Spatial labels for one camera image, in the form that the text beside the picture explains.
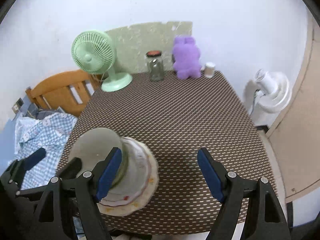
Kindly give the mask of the white plate red pattern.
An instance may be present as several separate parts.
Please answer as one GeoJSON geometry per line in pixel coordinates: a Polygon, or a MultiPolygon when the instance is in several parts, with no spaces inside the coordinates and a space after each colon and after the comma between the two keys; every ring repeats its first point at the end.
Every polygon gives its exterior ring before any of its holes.
{"type": "Polygon", "coordinates": [[[130,137],[121,140],[129,157],[127,171],[98,203],[101,213],[116,217],[128,216],[145,207],[159,183],[158,163],[146,144],[130,137]]]}

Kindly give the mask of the blue checkered cloth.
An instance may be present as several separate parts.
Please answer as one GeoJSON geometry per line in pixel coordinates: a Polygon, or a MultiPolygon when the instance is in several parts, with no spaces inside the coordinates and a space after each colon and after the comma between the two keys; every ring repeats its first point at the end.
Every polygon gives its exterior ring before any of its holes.
{"type": "Polygon", "coordinates": [[[47,185],[55,176],[63,149],[77,122],[67,113],[53,113],[42,120],[19,116],[15,126],[15,155],[18,160],[30,156],[39,148],[46,157],[25,173],[21,189],[47,185]]]}

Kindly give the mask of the orange wooden chair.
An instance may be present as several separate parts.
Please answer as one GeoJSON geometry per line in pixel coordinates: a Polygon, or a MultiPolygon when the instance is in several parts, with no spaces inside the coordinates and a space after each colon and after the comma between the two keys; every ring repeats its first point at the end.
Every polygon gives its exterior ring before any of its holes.
{"type": "Polygon", "coordinates": [[[97,78],[83,70],[53,75],[41,81],[35,88],[27,88],[28,99],[38,107],[49,110],[61,107],[65,112],[79,117],[91,98],[86,82],[93,90],[100,86],[97,78]]]}

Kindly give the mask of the brown polka dot tablecloth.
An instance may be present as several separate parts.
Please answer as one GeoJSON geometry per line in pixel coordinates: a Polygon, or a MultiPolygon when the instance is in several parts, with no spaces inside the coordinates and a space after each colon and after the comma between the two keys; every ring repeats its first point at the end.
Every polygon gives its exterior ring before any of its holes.
{"type": "Polygon", "coordinates": [[[179,80],[167,72],[159,82],[142,73],[119,91],[97,89],[72,130],[59,168],[67,164],[78,137],[97,127],[146,144],[158,162],[158,187],[144,208],[125,217],[103,216],[107,226],[119,230],[145,235],[209,231],[220,203],[197,164],[202,147],[242,178],[275,183],[257,129],[222,73],[179,80]]]}

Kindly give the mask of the green desk fan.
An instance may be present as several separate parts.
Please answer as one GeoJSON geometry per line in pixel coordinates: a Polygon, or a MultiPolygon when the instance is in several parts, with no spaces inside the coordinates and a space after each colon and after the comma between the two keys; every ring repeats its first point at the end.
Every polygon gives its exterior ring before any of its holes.
{"type": "Polygon", "coordinates": [[[76,65],[83,71],[93,75],[107,77],[101,84],[105,92],[115,92],[132,82],[129,73],[116,72],[116,48],[112,38],[106,32],[84,31],[73,41],[71,54],[76,65]]]}

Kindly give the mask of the white floor fan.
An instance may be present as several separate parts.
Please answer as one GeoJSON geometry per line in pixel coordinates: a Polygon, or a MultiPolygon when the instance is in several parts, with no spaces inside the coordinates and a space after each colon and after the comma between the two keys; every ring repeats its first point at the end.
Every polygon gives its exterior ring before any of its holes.
{"type": "Polygon", "coordinates": [[[284,110],[291,96],[292,88],[284,73],[260,69],[246,84],[243,100],[251,119],[261,122],[267,115],[275,115],[284,110]]]}

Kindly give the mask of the glass jar black lid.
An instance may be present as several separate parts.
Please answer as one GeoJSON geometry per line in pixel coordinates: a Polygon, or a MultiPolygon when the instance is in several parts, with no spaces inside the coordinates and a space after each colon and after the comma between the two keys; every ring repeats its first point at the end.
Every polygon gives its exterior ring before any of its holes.
{"type": "Polygon", "coordinates": [[[152,50],[146,53],[146,62],[149,70],[151,81],[161,81],[164,79],[164,64],[162,52],[160,50],[152,50]]]}

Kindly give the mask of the cotton swab container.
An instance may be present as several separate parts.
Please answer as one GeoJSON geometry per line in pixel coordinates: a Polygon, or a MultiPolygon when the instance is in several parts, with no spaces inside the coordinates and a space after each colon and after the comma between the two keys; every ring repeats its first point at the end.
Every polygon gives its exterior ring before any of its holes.
{"type": "Polygon", "coordinates": [[[204,65],[204,76],[206,78],[212,78],[215,73],[215,64],[212,62],[207,62],[204,65]]]}

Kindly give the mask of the purple plush toy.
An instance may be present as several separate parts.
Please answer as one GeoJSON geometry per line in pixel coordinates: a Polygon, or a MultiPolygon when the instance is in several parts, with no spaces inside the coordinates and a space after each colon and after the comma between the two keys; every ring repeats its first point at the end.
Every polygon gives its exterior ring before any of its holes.
{"type": "Polygon", "coordinates": [[[200,50],[192,36],[176,36],[172,48],[173,69],[177,78],[201,77],[200,50]]]}

